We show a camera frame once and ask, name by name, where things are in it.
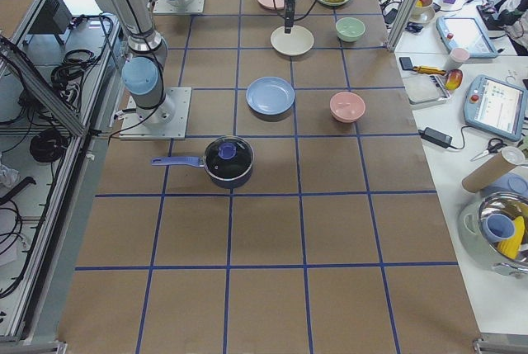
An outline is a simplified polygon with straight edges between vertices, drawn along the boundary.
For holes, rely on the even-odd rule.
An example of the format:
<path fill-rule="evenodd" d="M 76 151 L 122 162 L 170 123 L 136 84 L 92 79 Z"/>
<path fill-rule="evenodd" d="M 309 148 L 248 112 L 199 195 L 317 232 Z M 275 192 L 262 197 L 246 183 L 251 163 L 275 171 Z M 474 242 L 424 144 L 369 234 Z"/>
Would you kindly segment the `red yellow mango toy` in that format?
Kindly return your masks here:
<path fill-rule="evenodd" d="M 463 81 L 463 72 L 460 69 L 450 70 L 445 79 L 445 88 L 448 91 L 454 91 L 460 87 Z"/>

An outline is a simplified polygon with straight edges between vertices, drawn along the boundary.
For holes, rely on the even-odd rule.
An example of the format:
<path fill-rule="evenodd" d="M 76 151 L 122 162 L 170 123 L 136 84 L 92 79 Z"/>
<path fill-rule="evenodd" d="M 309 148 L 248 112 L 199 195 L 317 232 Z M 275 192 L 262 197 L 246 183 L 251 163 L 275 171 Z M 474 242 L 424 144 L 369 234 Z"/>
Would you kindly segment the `blue plate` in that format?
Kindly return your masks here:
<path fill-rule="evenodd" d="M 246 101 L 248 106 L 260 115 L 279 116 L 293 106 L 295 90 L 283 78 L 258 78 L 247 87 Z"/>

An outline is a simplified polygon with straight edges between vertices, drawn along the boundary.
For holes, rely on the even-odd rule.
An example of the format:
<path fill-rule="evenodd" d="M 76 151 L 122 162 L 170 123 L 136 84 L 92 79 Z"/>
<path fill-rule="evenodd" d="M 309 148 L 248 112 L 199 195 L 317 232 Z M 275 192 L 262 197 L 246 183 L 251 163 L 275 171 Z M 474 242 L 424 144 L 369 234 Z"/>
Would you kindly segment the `far teach pendant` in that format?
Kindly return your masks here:
<path fill-rule="evenodd" d="M 438 17 L 436 29 L 448 51 L 465 49 L 473 59 L 494 59 L 498 52 L 488 33 L 474 17 Z"/>

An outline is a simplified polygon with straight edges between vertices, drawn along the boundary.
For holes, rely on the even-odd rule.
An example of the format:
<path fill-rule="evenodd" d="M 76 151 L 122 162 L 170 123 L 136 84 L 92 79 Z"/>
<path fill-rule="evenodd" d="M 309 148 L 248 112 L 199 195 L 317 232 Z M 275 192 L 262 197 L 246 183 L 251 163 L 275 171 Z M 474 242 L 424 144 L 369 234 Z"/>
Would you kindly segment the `orange handled tool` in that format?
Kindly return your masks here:
<path fill-rule="evenodd" d="M 412 70 L 416 73 L 422 73 L 422 74 L 430 74 L 430 75 L 434 74 L 434 75 L 441 75 L 441 76 L 446 75 L 446 70 L 444 69 L 424 66 L 424 65 L 414 66 Z"/>

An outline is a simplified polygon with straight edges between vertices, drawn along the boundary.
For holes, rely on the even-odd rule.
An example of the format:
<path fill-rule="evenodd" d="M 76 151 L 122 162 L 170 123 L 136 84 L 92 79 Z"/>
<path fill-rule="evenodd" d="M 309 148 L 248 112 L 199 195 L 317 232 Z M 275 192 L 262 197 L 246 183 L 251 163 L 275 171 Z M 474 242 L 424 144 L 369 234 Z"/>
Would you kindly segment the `near teach pendant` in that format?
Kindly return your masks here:
<path fill-rule="evenodd" d="M 526 107 L 526 89 L 478 75 L 465 97 L 464 120 L 467 125 L 518 141 L 521 139 Z"/>

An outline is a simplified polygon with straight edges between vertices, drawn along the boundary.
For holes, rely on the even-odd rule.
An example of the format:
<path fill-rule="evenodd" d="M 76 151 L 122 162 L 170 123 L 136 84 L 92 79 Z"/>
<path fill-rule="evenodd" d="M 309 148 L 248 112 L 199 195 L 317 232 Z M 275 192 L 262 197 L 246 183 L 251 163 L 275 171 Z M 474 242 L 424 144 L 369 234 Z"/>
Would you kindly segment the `yellow corn toy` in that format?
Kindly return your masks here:
<path fill-rule="evenodd" d="M 519 253 L 522 239 L 525 233 L 525 221 L 522 216 L 518 216 L 513 220 L 515 227 L 514 234 L 505 240 L 502 240 L 497 245 L 497 250 L 510 259 L 515 259 Z"/>

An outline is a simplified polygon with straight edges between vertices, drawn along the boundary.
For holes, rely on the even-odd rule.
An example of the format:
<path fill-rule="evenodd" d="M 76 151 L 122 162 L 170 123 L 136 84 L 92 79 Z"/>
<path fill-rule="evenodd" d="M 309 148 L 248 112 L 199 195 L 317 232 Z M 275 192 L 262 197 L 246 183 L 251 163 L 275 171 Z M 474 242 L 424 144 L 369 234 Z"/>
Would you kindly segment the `scissors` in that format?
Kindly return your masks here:
<path fill-rule="evenodd" d="M 482 158 L 484 158 L 484 157 L 486 157 L 488 155 L 496 154 L 496 153 L 498 153 L 501 149 L 503 149 L 506 146 L 507 146 L 507 144 L 502 139 L 491 138 L 488 141 L 488 144 L 487 144 L 486 148 L 482 152 L 480 152 L 477 155 L 475 155 L 474 157 L 472 157 L 471 161 L 477 161 L 477 160 L 482 159 Z"/>

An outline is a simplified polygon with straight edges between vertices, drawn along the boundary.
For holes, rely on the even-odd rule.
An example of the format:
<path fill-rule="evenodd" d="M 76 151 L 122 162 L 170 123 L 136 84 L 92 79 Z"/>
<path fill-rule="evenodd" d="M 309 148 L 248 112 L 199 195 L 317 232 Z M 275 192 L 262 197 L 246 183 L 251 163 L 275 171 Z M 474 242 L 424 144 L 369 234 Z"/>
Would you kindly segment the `cream white plate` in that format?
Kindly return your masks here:
<path fill-rule="evenodd" d="M 283 27 L 271 33 L 271 45 L 280 54 L 299 56 L 310 51 L 314 45 L 314 36 L 303 26 L 293 26 L 290 33 L 285 33 Z"/>

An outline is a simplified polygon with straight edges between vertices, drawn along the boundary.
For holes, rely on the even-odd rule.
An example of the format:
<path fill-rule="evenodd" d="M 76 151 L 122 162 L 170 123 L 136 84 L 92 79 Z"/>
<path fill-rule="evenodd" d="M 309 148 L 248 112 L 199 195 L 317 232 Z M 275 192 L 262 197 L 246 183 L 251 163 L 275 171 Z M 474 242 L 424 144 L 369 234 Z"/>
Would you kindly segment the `teach pendant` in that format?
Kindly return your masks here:
<path fill-rule="evenodd" d="M 518 141 L 521 139 L 526 107 L 526 89 L 478 75 L 465 97 L 464 120 L 467 125 Z"/>
<path fill-rule="evenodd" d="M 494 59 L 498 52 L 488 33 L 474 17 L 438 17 L 436 29 L 448 51 L 465 49 L 473 59 Z"/>

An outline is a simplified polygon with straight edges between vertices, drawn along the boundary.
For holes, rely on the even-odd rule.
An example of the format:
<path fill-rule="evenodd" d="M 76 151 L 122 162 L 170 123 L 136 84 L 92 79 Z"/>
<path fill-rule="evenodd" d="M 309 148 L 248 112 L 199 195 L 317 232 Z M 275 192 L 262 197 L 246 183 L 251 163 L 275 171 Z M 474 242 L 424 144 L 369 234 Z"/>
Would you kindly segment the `blue saucepan with lid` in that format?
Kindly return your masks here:
<path fill-rule="evenodd" d="M 209 143 L 202 156 L 158 157 L 151 160 L 151 165 L 203 168 L 216 186 L 234 189 L 251 177 L 254 151 L 245 139 L 226 135 Z"/>

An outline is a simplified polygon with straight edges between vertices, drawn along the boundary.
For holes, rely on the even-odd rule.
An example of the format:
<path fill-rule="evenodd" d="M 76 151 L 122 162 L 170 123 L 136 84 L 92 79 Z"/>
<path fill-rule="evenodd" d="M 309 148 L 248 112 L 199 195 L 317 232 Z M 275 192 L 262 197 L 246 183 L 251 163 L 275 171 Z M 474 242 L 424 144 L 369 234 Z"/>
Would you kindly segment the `black power adapter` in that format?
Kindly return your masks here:
<path fill-rule="evenodd" d="M 443 149 L 448 149 L 451 146 L 451 136 L 438 130 L 432 129 L 431 127 L 426 127 L 425 129 L 419 130 L 418 133 L 420 134 L 420 137 L 422 139 L 437 146 L 440 146 Z"/>

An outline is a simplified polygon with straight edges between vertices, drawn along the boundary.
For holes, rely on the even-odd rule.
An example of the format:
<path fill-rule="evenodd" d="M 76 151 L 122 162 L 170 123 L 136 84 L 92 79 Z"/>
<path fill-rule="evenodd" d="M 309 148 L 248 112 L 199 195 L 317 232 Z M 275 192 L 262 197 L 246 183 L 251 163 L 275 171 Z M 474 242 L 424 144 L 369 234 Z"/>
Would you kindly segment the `pink bowl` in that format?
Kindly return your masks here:
<path fill-rule="evenodd" d="M 364 100 L 353 92 L 339 92 L 329 102 L 332 117 L 342 123 L 359 120 L 366 110 Z"/>

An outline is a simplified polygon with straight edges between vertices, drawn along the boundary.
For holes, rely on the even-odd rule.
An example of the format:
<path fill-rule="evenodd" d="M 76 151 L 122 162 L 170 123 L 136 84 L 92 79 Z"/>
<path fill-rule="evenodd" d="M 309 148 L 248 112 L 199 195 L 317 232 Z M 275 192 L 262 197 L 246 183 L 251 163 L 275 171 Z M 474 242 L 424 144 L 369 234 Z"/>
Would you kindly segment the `cardboard tube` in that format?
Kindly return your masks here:
<path fill-rule="evenodd" d="M 461 185 L 466 191 L 476 193 L 521 166 L 525 160 L 525 155 L 520 149 L 507 146 L 465 177 Z"/>

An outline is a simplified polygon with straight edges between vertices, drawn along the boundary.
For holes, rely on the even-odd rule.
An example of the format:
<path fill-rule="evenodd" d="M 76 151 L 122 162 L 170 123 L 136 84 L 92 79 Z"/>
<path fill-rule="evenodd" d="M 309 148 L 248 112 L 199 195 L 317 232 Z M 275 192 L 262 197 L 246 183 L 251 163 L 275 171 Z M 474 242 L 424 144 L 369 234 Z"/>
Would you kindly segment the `blue cup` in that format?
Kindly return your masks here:
<path fill-rule="evenodd" d="M 503 214 L 491 214 L 482 222 L 483 234 L 490 243 L 498 243 L 510 238 L 515 227 L 513 221 Z"/>

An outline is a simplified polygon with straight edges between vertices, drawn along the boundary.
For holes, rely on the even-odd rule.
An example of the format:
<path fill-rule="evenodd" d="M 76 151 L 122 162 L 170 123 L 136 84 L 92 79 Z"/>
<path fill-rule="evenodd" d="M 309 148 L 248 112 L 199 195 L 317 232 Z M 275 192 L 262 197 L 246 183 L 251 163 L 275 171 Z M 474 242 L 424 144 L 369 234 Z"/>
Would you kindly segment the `kitchen scale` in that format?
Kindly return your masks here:
<path fill-rule="evenodd" d="M 440 75 L 414 74 L 405 78 L 403 84 L 412 108 L 439 105 L 450 98 Z"/>

